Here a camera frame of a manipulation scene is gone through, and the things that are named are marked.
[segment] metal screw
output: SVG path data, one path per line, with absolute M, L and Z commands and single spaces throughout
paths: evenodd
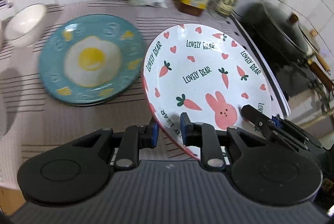
M 133 161 L 131 161 L 130 159 L 119 159 L 116 162 L 116 165 L 118 165 L 119 167 L 129 167 L 133 164 Z
M 222 167 L 224 165 L 224 161 L 218 158 L 212 158 L 207 163 L 210 167 Z

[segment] fried egg design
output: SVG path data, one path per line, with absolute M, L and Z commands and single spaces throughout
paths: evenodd
M 116 44 L 89 36 L 68 50 L 64 72 L 76 85 L 95 87 L 115 77 L 121 62 L 121 50 Z

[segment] bunny ear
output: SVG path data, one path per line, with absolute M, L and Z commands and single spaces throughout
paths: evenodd
M 215 111 L 216 109 L 219 108 L 218 102 L 216 101 L 216 99 L 214 98 L 213 95 L 206 94 L 205 99 L 206 99 L 206 102 L 208 103 L 208 105 L 211 107 L 211 109 L 213 111 Z
M 224 96 L 219 91 L 216 91 L 216 98 L 218 104 L 226 104 Z

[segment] striped tablecloth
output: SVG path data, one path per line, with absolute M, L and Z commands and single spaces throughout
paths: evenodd
M 50 97 L 43 88 L 37 66 L 44 44 L 61 25 L 88 14 L 110 14 L 128 20 L 139 29 L 147 45 L 163 30 L 183 23 L 201 23 L 234 38 L 239 36 L 226 22 L 218 22 L 206 12 L 201 17 L 193 17 L 178 12 L 176 8 L 133 7 L 128 6 L 126 1 L 48 7 L 46 28 L 38 42 L 22 49 L 14 49 L 7 42 L 1 47 L 0 93 L 6 105 L 8 127 L 6 135 L 0 140 L 0 186 L 18 189 L 18 168 L 41 152 L 102 127 L 119 132 L 131 125 L 147 124 L 151 119 L 141 77 L 115 99 L 93 107 L 65 105 Z M 162 132 L 157 148 L 141 150 L 140 158 L 190 159 Z

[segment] gray ribbed panel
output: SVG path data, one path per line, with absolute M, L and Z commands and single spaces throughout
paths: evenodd
M 312 203 L 272 208 L 240 195 L 222 173 L 197 161 L 141 161 L 118 172 L 103 192 L 81 204 L 48 208 L 27 203 L 15 224 L 321 224 Z

